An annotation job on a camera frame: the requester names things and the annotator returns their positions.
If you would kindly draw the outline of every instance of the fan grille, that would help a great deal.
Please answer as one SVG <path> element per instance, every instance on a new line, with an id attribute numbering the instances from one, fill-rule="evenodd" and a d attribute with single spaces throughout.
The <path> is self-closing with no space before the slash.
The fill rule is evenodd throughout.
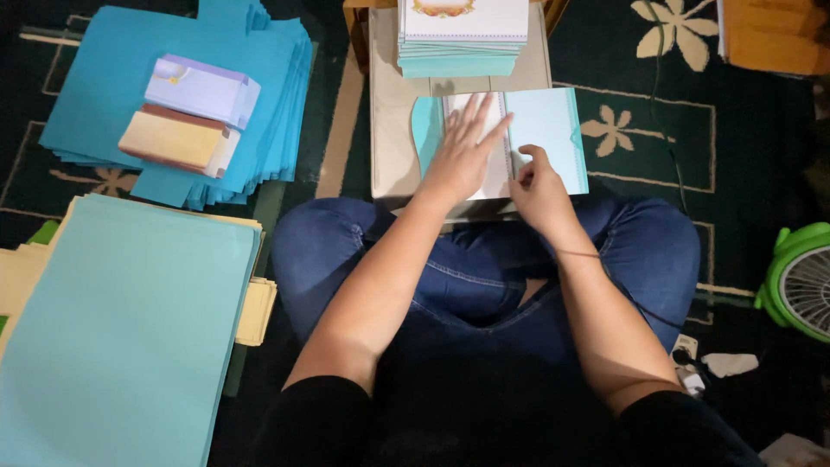
<path id="1" fill-rule="evenodd" d="M 781 274 L 784 306 L 804 326 L 830 335 L 830 246 L 810 250 Z"/>

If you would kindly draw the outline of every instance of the person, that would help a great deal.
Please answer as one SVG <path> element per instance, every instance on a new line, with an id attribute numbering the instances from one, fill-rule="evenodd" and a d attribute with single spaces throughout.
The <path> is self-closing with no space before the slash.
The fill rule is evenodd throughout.
<path id="1" fill-rule="evenodd" d="M 667 355 L 698 275 L 686 216 L 656 199 L 572 203 L 529 145 L 510 182 L 523 222 L 439 236 L 510 124 L 481 137 L 491 99 L 450 115 L 397 218 L 316 199 L 277 225 L 303 347 L 260 464 L 762 465 Z"/>

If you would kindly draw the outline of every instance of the hand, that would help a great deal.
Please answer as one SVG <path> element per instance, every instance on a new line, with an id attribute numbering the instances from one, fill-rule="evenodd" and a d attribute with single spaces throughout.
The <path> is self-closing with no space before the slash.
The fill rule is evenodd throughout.
<path id="1" fill-rule="evenodd" d="M 574 234 L 584 234 L 562 177 L 550 166 L 548 154 L 537 145 L 519 152 L 533 160 L 510 181 L 510 197 L 522 219 L 544 235 L 554 248 L 562 248 Z"/>
<path id="2" fill-rule="evenodd" d="M 513 121 L 513 114 L 508 114 L 478 142 L 492 101 L 493 94 L 487 93 L 476 109 L 478 95 L 473 94 L 463 113 L 452 112 L 447 120 L 442 147 L 435 153 L 427 174 L 417 187 L 416 198 L 429 199 L 430 203 L 449 212 L 481 187 L 487 169 L 487 156 L 493 146 L 505 137 L 507 126 Z"/>

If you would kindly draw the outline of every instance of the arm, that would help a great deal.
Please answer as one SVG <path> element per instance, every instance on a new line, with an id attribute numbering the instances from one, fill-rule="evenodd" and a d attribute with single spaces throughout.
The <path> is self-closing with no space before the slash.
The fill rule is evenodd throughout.
<path id="1" fill-rule="evenodd" d="M 611 410 L 656 391 L 682 391 L 657 336 L 603 270 L 597 249 L 577 220 L 562 179 L 538 146 L 510 194 L 525 221 L 556 252 L 574 343 L 588 384 Z"/>
<path id="2" fill-rule="evenodd" d="M 366 253 L 323 312 L 283 389 L 312 376 L 341 376 L 372 393 L 381 354 L 406 317 L 418 279 L 447 213 L 481 187 L 487 156 L 505 134 L 505 118 L 481 143 L 491 95 L 472 97 L 447 122 L 412 201 Z"/>

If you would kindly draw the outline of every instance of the stack of blue paper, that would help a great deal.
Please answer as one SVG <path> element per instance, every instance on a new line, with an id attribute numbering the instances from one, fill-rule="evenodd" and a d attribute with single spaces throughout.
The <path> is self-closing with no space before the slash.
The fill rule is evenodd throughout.
<path id="1" fill-rule="evenodd" d="M 142 170 L 132 195 L 202 209 L 244 204 L 258 184 L 294 179 L 311 66 L 299 19 L 272 21 L 257 0 L 201 0 L 198 19 L 101 8 L 89 25 L 41 145 L 65 162 Z M 118 150 L 147 80 L 166 53 L 239 71 L 261 85 L 251 120 L 221 179 Z"/>
<path id="2" fill-rule="evenodd" d="M 0 465 L 203 467 L 261 229 L 76 198 L 0 361 Z"/>
<path id="3" fill-rule="evenodd" d="M 507 76 L 527 43 L 528 2 L 399 0 L 403 77 Z"/>

